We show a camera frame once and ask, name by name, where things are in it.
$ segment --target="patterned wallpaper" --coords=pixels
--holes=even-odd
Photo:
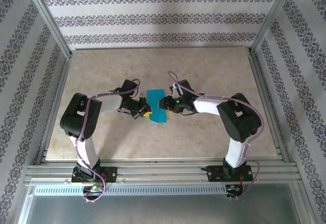
[[[32,0],[0,0],[0,223],[10,223],[65,57]]]
[[[256,54],[318,223],[326,223],[325,6],[286,0]]]
[[[70,48],[250,46],[274,0],[45,0]]]

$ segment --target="marble tabletop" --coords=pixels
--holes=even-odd
[[[138,78],[144,94],[150,89],[165,89],[169,95],[173,83],[170,70],[187,79],[199,93],[243,93],[265,118],[243,47],[78,50],[73,54],[46,159],[76,159],[72,142],[59,126],[74,93],[104,93],[120,87],[125,79]],[[102,159],[224,157],[230,140],[221,118],[211,114],[185,117],[167,112],[167,123],[159,124],[148,118],[134,120],[115,110],[101,113],[93,139]],[[276,155],[266,123],[248,156]]]

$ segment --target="blue object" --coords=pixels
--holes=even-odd
[[[165,97],[164,89],[147,90],[147,103],[151,106],[153,113],[149,115],[151,121],[157,123],[167,122],[167,111],[158,107],[158,102]]]

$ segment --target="metal grille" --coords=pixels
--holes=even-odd
[[[35,195],[81,195],[82,186],[36,186]],[[181,186],[109,186],[105,195],[207,195],[226,194],[225,185],[181,185]]]

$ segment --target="purple cable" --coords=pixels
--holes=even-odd
[[[75,149],[76,149],[76,154],[77,154],[77,157],[79,159],[81,159],[81,161],[85,164],[85,166],[87,167],[87,169],[89,169],[93,174],[97,175],[101,181],[103,182],[103,191],[102,193],[95,199],[93,200],[89,200],[88,199],[88,195],[86,194],[86,201],[87,202],[92,202],[94,203],[95,201],[99,200],[103,194],[105,193],[106,191],[106,183],[105,183],[105,179],[103,178],[103,176],[101,176],[99,173],[97,173],[96,171],[94,171],[84,160],[83,158],[81,157],[80,153],[78,152],[78,148],[77,148],[77,144],[80,142],[80,139],[82,138],[84,132],[85,132],[85,128],[86,128],[86,124],[87,124],[87,119],[88,119],[88,112],[89,112],[89,107],[90,107],[90,102],[92,101],[92,99],[94,98],[98,98],[98,97],[104,97],[104,96],[110,96],[110,95],[121,95],[121,94],[126,94],[126,93],[131,93],[133,91],[135,91],[136,89],[139,88],[139,85],[141,84],[141,81],[139,79],[134,79],[132,81],[138,81],[138,84],[137,86],[134,88],[134,89],[131,89],[127,92],[115,92],[115,93],[100,93],[100,94],[97,94],[97,95],[94,95],[92,97],[90,97],[87,101],[87,104],[86,104],[86,111],[85,111],[85,116],[84,116],[84,122],[83,122],[83,126],[81,127],[81,131],[80,131],[80,134],[78,136],[78,138],[76,139],[75,141]]]
[[[199,93],[196,93],[196,92],[194,92],[194,91],[192,91],[192,90],[190,90],[190,89],[184,87],[183,85],[181,85],[181,84],[179,83],[179,78],[178,78],[178,76],[177,76],[176,73],[174,73],[173,71],[169,71],[168,74],[169,74],[170,78],[175,82],[175,84],[178,84],[178,86],[180,86],[181,88],[185,89],[186,91],[188,91],[188,92],[190,92],[190,93],[192,93],[192,94],[194,94],[194,95],[196,95],[196,96],[198,96],[198,97],[209,98],[209,99],[216,99],[216,100],[231,100],[231,101],[234,101],[234,102],[237,102],[237,103],[241,103],[241,104],[247,106],[248,108],[252,109],[252,110],[253,110],[253,111],[258,115],[258,117],[259,117],[259,119],[260,119],[260,121],[261,121],[261,129],[260,129],[259,132],[257,132],[253,137],[251,137],[251,138],[248,139],[248,142],[247,142],[247,144],[245,145],[244,150],[243,150],[243,154],[242,154],[242,157],[243,157],[245,160],[247,160],[247,159],[246,159],[246,153],[247,153],[247,150],[248,150],[248,147],[249,147],[250,143],[251,143],[254,139],[256,139],[257,137],[259,137],[259,136],[263,133],[263,130],[264,130],[264,128],[265,128],[265,122],[264,122],[264,119],[263,119],[263,117],[261,116],[260,112],[259,112],[256,108],[254,108],[253,106],[251,106],[250,104],[248,104],[248,103],[246,103],[246,102],[243,102],[243,101],[241,101],[241,100],[235,99],[235,98],[219,97],[219,96],[207,96],[207,95],[201,95],[201,94],[199,94]],[[259,173],[259,170],[260,170],[260,165],[259,165],[259,162],[258,162],[257,160],[247,160],[247,161],[257,163],[257,166],[258,166],[258,167],[257,167],[257,172],[256,172],[256,174],[255,174],[255,176],[254,176],[253,181],[250,183],[249,187],[247,188],[247,190],[246,190],[244,193],[246,193],[246,192],[248,192],[248,190],[250,190],[250,188],[252,187],[252,185],[253,185],[254,182],[256,181],[256,178],[257,178],[258,173]]]

